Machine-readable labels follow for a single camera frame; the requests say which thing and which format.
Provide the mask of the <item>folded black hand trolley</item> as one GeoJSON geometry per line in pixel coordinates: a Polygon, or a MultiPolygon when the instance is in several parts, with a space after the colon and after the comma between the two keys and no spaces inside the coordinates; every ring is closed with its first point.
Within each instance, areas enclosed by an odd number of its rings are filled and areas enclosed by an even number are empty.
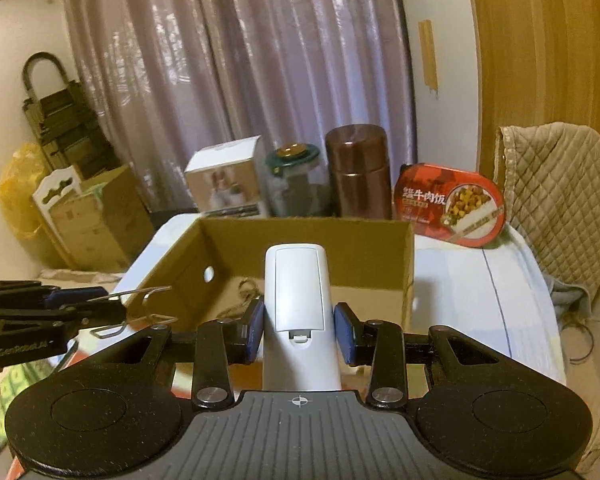
{"type": "Polygon", "coordinates": [[[48,52],[32,54],[23,65],[21,78],[27,92],[22,110],[51,170],[73,166],[79,177],[87,180],[121,166],[82,84],[69,79],[59,58],[48,52]],[[42,61],[55,65],[64,88],[39,98],[32,72],[42,61]]]}

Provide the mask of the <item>red instant rice meal box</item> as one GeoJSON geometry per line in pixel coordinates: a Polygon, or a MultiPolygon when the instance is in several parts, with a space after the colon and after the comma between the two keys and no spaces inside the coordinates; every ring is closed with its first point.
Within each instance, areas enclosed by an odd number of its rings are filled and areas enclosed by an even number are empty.
{"type": "Polygon", "coordinates": [[[416,234],[468,248],[491,243],[505,224],[501,191],[476,172],[404,165],[393,201],[396,218],[410,222],[416,234]]]}

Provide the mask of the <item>grey cloth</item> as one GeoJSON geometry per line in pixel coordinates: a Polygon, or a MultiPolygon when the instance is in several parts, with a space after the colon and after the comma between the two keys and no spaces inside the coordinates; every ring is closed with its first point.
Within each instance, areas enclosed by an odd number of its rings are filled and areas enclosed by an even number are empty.
{"type": "Polygon", "coordinates": [[[553,275],[543,275],[556,316],[575,316],[586,320],[592,316],[592,300],[588,290],[578,284],[567,284],[553,275]]]}

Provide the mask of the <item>mauve curtain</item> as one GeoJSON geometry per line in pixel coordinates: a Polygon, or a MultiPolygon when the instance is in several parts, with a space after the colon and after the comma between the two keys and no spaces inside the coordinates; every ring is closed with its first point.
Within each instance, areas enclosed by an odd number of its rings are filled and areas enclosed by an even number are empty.
{"type": "Polygon", "coordinates": [[[385,129],[416,158],[401,0],[65,0],[76,67],[102,128],[153,210],[193,205],[189,159],[258,136],[322,144],[385,129]]]}

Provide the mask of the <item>flattened cardboard boxes stack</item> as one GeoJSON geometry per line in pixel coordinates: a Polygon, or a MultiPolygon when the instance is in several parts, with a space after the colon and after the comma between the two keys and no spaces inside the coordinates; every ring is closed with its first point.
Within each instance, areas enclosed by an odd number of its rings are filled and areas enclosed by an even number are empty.
{"type": "Polygon", "coordinates": [[[57,169],[42,179],[32,200],[78,270],[124,272],[155,234],[127,166],[87,180],[74,167],[57,169]]]}

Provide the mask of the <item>yellow plastic bag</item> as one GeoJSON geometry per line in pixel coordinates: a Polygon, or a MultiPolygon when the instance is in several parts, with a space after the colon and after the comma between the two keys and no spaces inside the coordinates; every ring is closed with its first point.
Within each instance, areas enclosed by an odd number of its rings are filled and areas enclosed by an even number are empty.
{"type": "Polygon", "coordinates": [[[30,240],[40,229],[32,194],[50,174],[41,147],[34,142],[22,144],[3,168],[0,177],[0,208],[12,234],[30,240]]]}

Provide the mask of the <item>glass jar green lid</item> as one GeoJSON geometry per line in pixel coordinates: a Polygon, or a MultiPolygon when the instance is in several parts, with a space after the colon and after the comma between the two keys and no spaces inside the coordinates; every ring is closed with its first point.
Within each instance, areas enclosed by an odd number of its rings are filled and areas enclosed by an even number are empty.
{"type": "Polygon", "coordinates": [[[268,201],[276,217],[326,217],[332,211],[329,175],[309,143],[276,148],[265,157],[268,201]]]}

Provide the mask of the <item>brown metal thermos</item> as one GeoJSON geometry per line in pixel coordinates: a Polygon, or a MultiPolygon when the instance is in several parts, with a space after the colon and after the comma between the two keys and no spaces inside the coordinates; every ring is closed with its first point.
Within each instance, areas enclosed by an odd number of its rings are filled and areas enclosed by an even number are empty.
{"type": "Polygon", "coordinates": [[[325,148],[339,217],[390,220],[391,176],[386,132],[381,126],[333,128],[325,148]]]}

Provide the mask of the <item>white product box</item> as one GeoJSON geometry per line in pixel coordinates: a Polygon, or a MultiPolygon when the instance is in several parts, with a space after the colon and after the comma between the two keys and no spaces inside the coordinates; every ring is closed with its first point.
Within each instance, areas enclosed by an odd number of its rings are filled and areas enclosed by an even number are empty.
{"type": "Polygon", "coordinates": [[[208,146],[193,154],[184,176],[203,214],[268,218],[260,136],[208,146]]]}

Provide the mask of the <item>wooden door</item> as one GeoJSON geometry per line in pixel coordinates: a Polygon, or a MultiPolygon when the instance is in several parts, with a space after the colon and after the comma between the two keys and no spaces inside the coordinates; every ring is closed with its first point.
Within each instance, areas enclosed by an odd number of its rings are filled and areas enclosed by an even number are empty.
{"type": "Polygon", "coordinates": [[[600,0],[471,0],[479,72],[479,171],[504,126],[600,133],[600,0]]]}

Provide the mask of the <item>brown cardboard box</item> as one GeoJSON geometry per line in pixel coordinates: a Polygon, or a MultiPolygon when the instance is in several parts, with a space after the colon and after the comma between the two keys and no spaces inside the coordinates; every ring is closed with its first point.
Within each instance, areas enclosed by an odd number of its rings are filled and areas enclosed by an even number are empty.
{"type": "Polygon", "coordinates": [[[414,234],[401,221],[237,219],[179,214],[162,226],[117,286],[133,318],[169,315],[178,333],[239,301],[244,278],[283,307],[291,330],[317,328],[317,313],[345,302],[361,320],[407,328],[414,234]]]}

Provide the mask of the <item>metal wire rack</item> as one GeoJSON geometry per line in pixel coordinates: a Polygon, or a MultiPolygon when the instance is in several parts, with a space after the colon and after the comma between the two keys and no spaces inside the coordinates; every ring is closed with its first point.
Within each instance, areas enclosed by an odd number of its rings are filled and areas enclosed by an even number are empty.
{"type": "Polygon", "coordinates": [[[153,296],[170,292],[171,285],[142,287],[137,289],[122,290],[122,292],[112,292],[106,296],[100,296],[89,299],[88,302],[97,302],[100,300],[123,300],[125,297],[140,297],[140,306],[136,308],[136,314],[131,313],[126,319],[118,324],[109,324],[91,328],[88,333],[99,340],[114,338],[121,335],[128,326],[146,322],[149,327],[157,325],[171,325],[178,322],[178,318],[174,315],[161,314],[154,311],[150,305],[150,300],[153,296]]]}

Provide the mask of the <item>long white remote control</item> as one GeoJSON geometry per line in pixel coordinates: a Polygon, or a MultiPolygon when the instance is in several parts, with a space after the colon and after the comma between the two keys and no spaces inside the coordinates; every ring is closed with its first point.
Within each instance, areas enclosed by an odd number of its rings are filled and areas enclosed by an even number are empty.
{"type": "Polygon", "coordinates": [[[341,389],[325,249],[280,244],[265,253],[262,387],[341,389]]]}

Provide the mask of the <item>beige quilted chair cover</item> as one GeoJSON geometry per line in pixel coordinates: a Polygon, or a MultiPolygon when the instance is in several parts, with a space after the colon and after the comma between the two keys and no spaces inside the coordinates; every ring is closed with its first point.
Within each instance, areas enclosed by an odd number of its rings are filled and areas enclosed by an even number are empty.
{"type": "Polygon", "coordinates": [[[600,134],[552,122],[506,126],[502,160],[507,221],[526,240],[541,271],[595,297],[600,288],[600,134]]]}

